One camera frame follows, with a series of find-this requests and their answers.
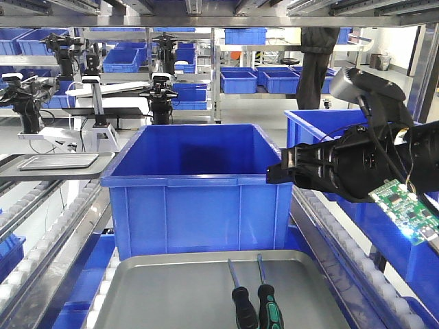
trash can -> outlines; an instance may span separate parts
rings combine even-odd
[[[379,71],[387,71],[389,69],[390,61],[392,57],[387,55],[379,55],[378,59],[379,59],[379,64],[377,69]]]
[[[378,56],[381,56],[381,54],[380,53],[372,53],[372,54],[370,54],[369,67],[371,69],[376,69],[378,67],[378,63],[379,63]]]

person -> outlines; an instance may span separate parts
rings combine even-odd
[[[337,43],[339,27],[303,27],[300,41],[304,53],[302,73],[296,91],[299,110],[320,107],[320,94],[329,57]]]

robot workstation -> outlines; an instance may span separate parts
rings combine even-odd
[[[438,1],[0,0],[0,329],[439,329],[438,86]]]

metal pole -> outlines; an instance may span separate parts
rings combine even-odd
[[[439,23],[426,25],[407,103],[415,121],[425,123],[439,80]]]

white wall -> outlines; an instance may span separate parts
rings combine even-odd
[[[416,26],[400,28],[381,28],[377,33],[377,52],[388,52],[392,56],[392,64],[408,69]]]

